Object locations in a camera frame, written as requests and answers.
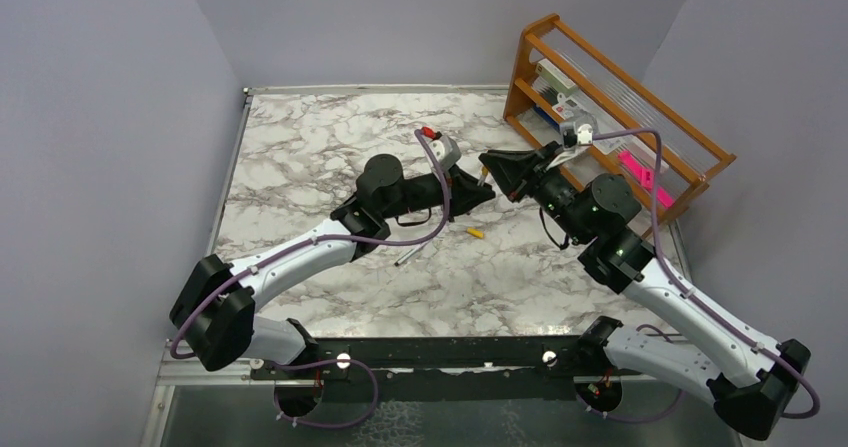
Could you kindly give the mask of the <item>yellow pen cap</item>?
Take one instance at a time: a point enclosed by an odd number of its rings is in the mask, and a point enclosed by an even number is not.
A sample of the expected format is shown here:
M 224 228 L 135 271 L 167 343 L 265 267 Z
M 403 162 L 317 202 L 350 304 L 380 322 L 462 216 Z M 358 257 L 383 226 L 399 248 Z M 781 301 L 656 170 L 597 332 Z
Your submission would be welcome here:
M 467 232 L 469 235 L 471 235 L 471 236 L 473 236 L 473 237 L 475 237 L 475 238 L 477 238 L 477 239 L 484 239 L 484 238 L 485 238 L 485 234 L 484 234 L 482 231 L 479 231 L 479 230 L 477 230 L 477 229 L 468 228 L 468 229 L 466 230 L 466 232 Z

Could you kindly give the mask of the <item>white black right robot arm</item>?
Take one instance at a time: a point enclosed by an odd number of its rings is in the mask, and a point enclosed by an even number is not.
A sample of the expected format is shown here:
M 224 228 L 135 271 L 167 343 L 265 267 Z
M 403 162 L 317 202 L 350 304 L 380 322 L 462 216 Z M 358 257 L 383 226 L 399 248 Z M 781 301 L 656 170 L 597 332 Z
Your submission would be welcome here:
M 651 339 L 601 316 L 578 339 L 587 372 L 637 371 L 712 405 L 733 430 L 765 441 L 800 384 L 811 353 L 745 324 L 670 267 L 656 246 L 631 230 L 641 204 L 621 175 L 600 174 L 582 190 L 551 167 L 551 143 L 530 151 L 489 150 L 479 157 L 510 201 L 531 198 L 576 245 L 578 260 L 602 286 L 661 317 L 691 343 Z

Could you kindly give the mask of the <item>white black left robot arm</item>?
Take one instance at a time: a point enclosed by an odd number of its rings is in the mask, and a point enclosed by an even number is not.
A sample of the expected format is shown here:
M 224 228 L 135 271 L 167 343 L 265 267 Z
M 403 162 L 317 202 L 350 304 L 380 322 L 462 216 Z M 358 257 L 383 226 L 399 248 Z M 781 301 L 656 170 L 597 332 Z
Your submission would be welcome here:
M 169 318 L 206 370 L 254 357 L 277 363 L 290 377 L 306 375 L 315 354 L 308 332 L 294 320 L 258 321 L 259 308 L 318 273 L 389 245 L 391 219 L 441 206 L 450 220 L 495 196 L 491 185 L 456 165 L 405 178 L 400 160 L 389 154 L 369 159 L 355 187 L 328 219 L 293 240 L 232 262 L 212 254 L 194 266 Z

